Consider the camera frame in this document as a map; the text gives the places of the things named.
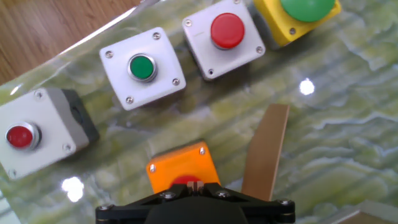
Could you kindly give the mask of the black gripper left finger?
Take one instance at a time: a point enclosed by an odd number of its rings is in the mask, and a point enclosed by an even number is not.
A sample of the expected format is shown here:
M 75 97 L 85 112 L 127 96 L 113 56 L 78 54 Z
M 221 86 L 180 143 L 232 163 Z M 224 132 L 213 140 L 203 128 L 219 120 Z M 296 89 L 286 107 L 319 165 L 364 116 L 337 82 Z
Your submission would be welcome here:
M 188 184 L 173 184 L 171 188 L 167 190 L 163 190 L 127 205 L 101 205 L 95 210 L 95 223 L 111 224 L 126 221 L 144 221 L 148 217 L 150 211 L 156 206 L 192 196 L 194 186 L 194 182 L 189 182 Z

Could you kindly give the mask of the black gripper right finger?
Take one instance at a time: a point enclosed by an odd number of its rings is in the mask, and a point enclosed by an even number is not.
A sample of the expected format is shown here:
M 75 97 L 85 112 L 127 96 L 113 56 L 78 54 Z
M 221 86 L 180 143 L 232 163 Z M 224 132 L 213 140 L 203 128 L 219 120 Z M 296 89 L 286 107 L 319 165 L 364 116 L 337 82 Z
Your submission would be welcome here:
M 215 182 L 195 182 L 195 192 L 198 196 L 240 208 L 247 220 L 264 218 L 266 223 L 295 223 L 295 202 L 289 199 L 264 201 L 224 188 Z

